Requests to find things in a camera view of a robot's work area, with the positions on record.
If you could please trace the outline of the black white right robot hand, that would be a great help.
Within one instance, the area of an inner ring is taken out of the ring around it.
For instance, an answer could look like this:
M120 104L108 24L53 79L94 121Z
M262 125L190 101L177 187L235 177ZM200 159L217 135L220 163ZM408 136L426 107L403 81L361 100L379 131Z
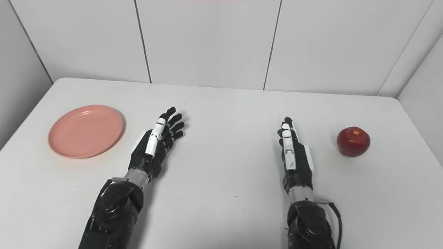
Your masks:
M282 147L281 157L285 170L282 181L284 190L287 193L294 187L313 190L314 167L310 148L300 143L290 117L284 118L277 134L280 137L279 144Z

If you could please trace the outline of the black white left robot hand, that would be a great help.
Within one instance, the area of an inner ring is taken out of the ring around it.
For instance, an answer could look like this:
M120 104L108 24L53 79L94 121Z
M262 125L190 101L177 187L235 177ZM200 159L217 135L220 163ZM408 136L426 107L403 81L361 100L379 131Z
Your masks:
M183 137L185 123L182 114L172 106L161 114L153 129L144 131L131 153L129 169L136 169L147 175L148 181L159 176L162 163L176 140Z

